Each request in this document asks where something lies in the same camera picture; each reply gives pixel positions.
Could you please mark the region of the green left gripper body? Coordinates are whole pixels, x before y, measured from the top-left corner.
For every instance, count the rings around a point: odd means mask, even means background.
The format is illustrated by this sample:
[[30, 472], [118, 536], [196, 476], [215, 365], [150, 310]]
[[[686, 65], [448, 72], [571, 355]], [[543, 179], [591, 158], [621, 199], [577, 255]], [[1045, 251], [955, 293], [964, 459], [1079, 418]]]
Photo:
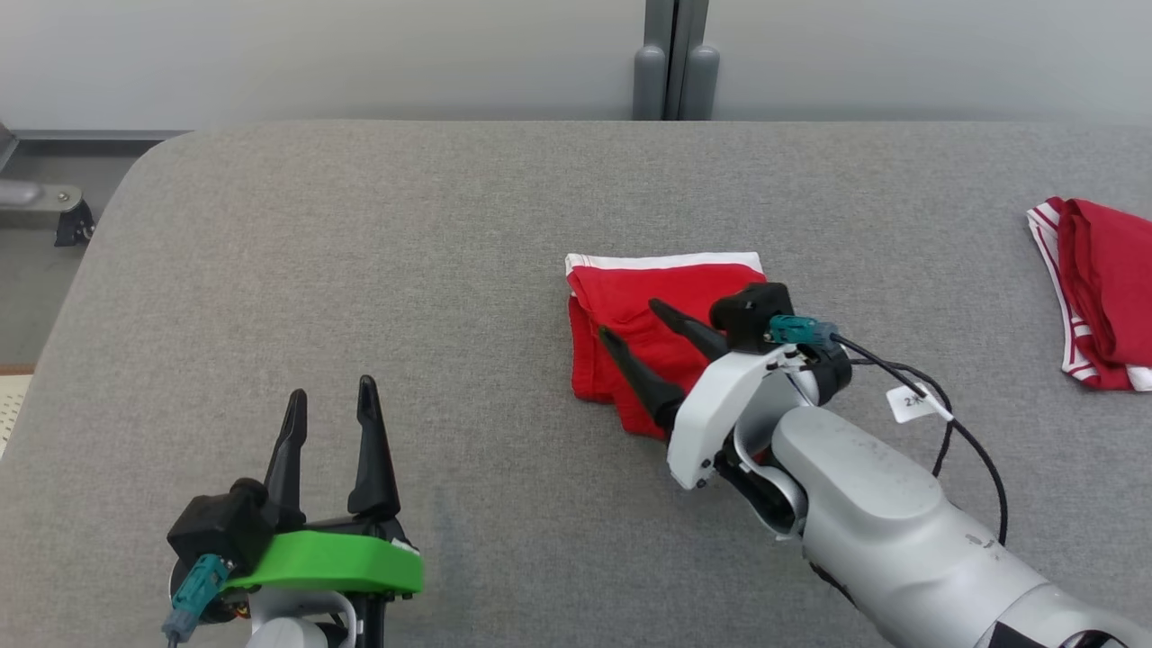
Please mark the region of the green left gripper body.
[[411, 598], [424, 589], [424, 562], [395, 517], [344, 517], [274, 534], [258, 565], [225, 585], [226, 592], [258, 588]]

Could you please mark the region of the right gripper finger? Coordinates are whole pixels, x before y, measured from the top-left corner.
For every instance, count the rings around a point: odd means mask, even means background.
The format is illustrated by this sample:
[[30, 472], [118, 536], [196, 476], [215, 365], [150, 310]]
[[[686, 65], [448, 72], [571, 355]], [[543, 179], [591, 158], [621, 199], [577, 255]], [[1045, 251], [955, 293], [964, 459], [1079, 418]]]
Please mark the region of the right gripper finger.
[[675, 382], [661, 378], [641, 357], [635, 356], [629, 345], [612, 327], [599, 327], [599, 340], [642, 409], [646, 410], [659, 430], [673, 431], [685, 391]]
[[714, 327], [708, 327], [704, 321], [694, 319], [687, 312], [679, 311], [659, 299], [650, 299], [647, 306], [650, 311], [654, 312], [658, 319], [670, 329], [670, 332], [683, 337], [707, 361], [715, 361], [717, 357], [723, 357], [729, 352], [723, 333]]

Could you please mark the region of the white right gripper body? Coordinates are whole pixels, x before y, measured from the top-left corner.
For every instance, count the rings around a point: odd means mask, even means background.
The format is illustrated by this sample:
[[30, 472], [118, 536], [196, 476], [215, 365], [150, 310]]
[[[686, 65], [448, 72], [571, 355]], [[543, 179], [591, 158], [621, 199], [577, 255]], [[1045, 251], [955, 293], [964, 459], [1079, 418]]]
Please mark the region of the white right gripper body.
[[811, 404], [811, 379], [793, 382], [803, 364], [795, 347], [765, 355], [729, 352], [707, 366], [680, 404], [668, 443], [668, 468], [676, 483], [694, 490], [711, 479], [715, 455], [733, 432], [743, 432], [758, 453], [787, 410]]

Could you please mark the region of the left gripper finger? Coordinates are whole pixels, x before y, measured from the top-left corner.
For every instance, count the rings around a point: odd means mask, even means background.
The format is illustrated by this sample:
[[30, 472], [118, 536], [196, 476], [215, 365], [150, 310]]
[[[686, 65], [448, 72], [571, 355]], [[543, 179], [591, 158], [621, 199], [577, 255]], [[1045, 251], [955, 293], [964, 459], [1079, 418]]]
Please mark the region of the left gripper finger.
[[401, 511], [391, 443], [377, 382], [363, 374], [358, 383], [356, 417], [361, 425], [356, 480], [348, 496], [348, 512], [361, 519], [392, 519]]
[[306, 442], [306, 393], [291, 391], [283, 424], [276, 435], [264, 485], [267, 502], [264, 517], [272, 527], [303, 527], [306, 517], [301, 508], [301, 450]]

